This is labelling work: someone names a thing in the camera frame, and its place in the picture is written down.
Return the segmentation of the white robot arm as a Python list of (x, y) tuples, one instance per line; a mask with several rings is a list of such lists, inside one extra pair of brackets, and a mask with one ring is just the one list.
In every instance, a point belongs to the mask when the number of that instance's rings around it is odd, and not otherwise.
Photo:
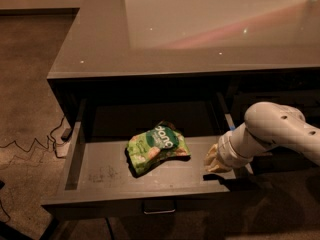
[(294, 107), (258, 102), (247, 109), (240, 126), (212, 145), (204, 168), (210, 173), (229, 172), (276, 147), (291, 149), (320, 165), (320, 129), (308, 124)]

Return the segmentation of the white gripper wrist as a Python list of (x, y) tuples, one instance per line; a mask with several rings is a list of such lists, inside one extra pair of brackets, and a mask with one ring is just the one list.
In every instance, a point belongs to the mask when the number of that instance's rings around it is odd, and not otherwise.
[(226, 173), (250, 163), (257, 155), (272, 149), (272, 145), (253, 136), (245, 123), (219, 138), (204, 158), (204, 168), (210, 173)]

